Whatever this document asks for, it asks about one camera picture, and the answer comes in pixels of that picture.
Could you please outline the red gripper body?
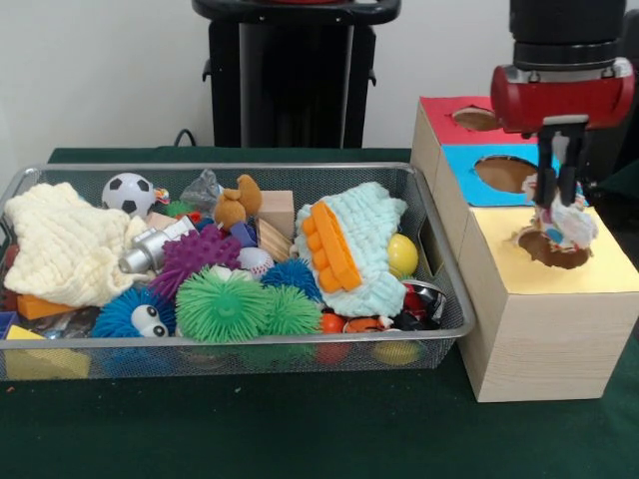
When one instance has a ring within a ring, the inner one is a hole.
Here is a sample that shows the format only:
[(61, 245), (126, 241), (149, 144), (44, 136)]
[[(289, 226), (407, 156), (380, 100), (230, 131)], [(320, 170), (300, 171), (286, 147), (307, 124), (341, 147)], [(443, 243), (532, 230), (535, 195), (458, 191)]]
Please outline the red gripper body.
[(601, 130), (621, 123), (634, 90), (633, 66), (619, 57), (608, 67), (582, 71), (498, 66), (492, 75), (490, 99), (495, 117), (508, 133), (537, 133), (565, 124)]

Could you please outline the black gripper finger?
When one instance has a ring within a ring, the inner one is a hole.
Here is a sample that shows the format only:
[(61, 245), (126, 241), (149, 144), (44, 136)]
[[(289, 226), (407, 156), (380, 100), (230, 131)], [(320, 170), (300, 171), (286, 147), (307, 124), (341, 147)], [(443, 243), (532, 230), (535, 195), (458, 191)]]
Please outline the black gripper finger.
[(561, 134), (567, 139), (567, 144), (558, 180), (560, 198), (562, 204), (573, 204), (576, 199), (577, 173), (583, 150), (585, 125), (565, 125), (561, 130)]
[(543, 127), (537, 134), (538, 169), (534, 194), (537, 206), (550, 206), (555, 198), (556, 175), (552, 168), (552, 141), (555, 131)]

